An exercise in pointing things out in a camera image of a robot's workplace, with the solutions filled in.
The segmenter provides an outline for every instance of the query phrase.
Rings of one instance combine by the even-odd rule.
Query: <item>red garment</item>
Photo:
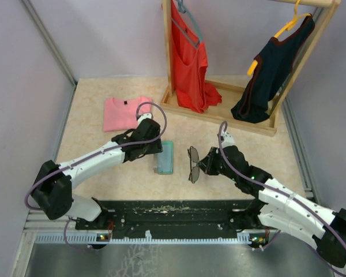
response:
[[[194,42],[198,37],[190,30],[171,0],[172,18]],[[203,113],[209,106],[221,103],[221,95],[212,84],[205,84],[208,67],[205,44],[200,42],[195,48],[182,31],[172,23],[173,77],[178,105]]]

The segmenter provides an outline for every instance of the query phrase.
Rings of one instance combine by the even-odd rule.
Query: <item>pink cloth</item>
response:
[[[136,110],[142,102],[152,102],[151,98],[140,96],[135,99],[121,100],[108,98],[104,106],[104,132],[137,128]],[[151,105],[143,105],[139,114],[149,113]]]

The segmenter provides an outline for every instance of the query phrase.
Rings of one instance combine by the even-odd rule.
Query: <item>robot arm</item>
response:
[[[272,227],[301,239],[327,262],[337,267],[346,264],[346,250],[336,237],[313,214],[297,202],[320,216],[346,243],[346,210],[336,212],[317,205],[316,203],[291,191],[273,178],[266,171],[249,165],[244,155],[235,146],[233,137],[221,133],[221,145],[225,157],[247,179],[233,171],[225,162],[220,150],[212,147],[199,168],[207,175],[224,175],[235,182],[243,193],[252,195],[255,199],[243,212],[234,212],[231,224],[235,230],[261,229]],[[266,186],[259,186],[249,180],[255,180]]]
[[[130,144],[154,139],[159,134],[160,125],[152,119],[152,114],[143,114],[138,119],[137,129],[113,137],[91,153],[61,164],[55,164],[52,160],[45,162],[35,183],[59,169],[65,170],[44,181],[31,195],[50,220],[67,215],[102,225],[107,220],[107,210],[96,199],[72,194],[72,190],[109,167],[162,152],[160,139],[148,144]]]

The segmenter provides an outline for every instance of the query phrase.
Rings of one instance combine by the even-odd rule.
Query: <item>clothing rack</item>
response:
[[[198,118],[205,121],[214,123],[221,123],[227,121],[228,125],[234,128],[246,130],[249,132],[255,132],[264,134],[267,136],[274,136],[277,132],[279,109],[285,97],[289,93],[296,78],[304,67],[310,54],[324,30],[326,29],[329,21],[333,17],[336,9],[338,8],[341,0],[301,0],[300,5],[309,5],[317,8],[321,8],[321,11],[313,15],[315,21],[315,28],[311,35],[308,37],[303,47],[299,51],[298,56],[295,59],[292,72],[284,82],[282,89],[279,93],[268,103],[269,119],[260,123],[249,123],[245,121],[239,121],[233,119],[230,112],[228,103],[235,104],[235,101],[239,100],[242,96],[245,87],[236,84],[222,83],[219,81],[205,80],[206,83],[213,84],[222,95],[222,104],[218,104],[215,107],[209,107],[204,113],[199,114],[191,111],[188,108],[178,106],[173,74],[173,54],[172,54],[172,18],[171,18],[171,0],[162,0],[163,8],[163,20],[164,20],[164,36],[166,45],[166,57],[167,57],[167,73],[168,73],[168,87],[161,99],[160,105],[167,111],[185,115],[188,117]],[[295,4],[297,0],[271,0],[276,2],[285,2]]]

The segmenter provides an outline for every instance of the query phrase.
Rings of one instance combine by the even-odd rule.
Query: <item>gray wall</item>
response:
[[[346,0],[289,99],[322,204],[346,208]]]
[[[23,198],[52,157],[72,94],[19,0],[0,1],[0,276],[8,276],[28,209]]]
[[[161,0],[32,3],[76,78],[167,75]],[[208,74],[246,74],[294,14],[292,4],[265,0],[185,0],[185,5],[204,38]],[[313,10],[299,7],[300,13]]]

